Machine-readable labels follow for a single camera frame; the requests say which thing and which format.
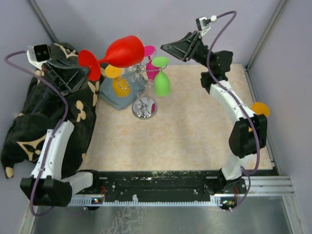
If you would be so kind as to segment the pink plastic wine glass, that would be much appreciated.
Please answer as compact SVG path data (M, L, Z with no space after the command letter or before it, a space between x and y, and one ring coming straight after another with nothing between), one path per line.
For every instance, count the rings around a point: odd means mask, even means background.
M145 66L147 78L150 81L154 81L156 75L159 73L159 67L152 65L152 58L156 55L156 49L152 45L144 46L144 56L148 59L148 62Z

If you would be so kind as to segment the green plastic wine glass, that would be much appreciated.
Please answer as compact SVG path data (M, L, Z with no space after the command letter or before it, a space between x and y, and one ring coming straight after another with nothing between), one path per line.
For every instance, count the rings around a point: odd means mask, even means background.
M159 68L154 79L154 93L160 97L165 97L171 92L171 84L168 76L163 72L167 67L169 59L166 57L155 57L152 65Z

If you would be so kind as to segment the red plastic wine glass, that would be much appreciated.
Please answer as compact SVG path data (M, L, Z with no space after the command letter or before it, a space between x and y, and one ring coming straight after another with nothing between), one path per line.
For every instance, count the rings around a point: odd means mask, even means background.
M81 50L78 54L78 64L89 68L88 79L97 81L100 78L100 65L107 63L117 68L126 68L140 63L144 59L144 46L141 40L133 35L114 41L106 50L105 56L98 60L88 50Z

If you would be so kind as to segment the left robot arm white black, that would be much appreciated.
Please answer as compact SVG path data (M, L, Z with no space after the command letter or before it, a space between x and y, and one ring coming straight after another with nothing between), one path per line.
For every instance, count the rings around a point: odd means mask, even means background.
M43 62L42 69L46 87L30 120L44 130L44 143L30 176L20 182L31 209L66 207L75 194L101 189L96 171L79 170L96 119L92 69L60 59Z

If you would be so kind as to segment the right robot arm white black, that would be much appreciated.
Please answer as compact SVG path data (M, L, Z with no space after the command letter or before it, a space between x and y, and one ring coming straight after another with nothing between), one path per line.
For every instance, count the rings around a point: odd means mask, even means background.
M206 183L205 191L211 195L229 193L239 185L243 173L256 173L260 150L266 146L267 117L245 105L232 89L226 77L233 61L231 51L212 52L212 47L204 45L199 31L189 32L160 48L183 62L192 59L208 68L201 73L201 86L224 108L233 129L229 137L231 154L217 177Z

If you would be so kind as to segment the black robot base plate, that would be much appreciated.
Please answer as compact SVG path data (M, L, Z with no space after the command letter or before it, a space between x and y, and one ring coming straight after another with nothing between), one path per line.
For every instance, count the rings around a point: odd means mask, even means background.
M100 195L107 202L210 201L216 194L231 197L246 191L242 177L226 180L221 171L131 171L99 172L95 185L79 195Z

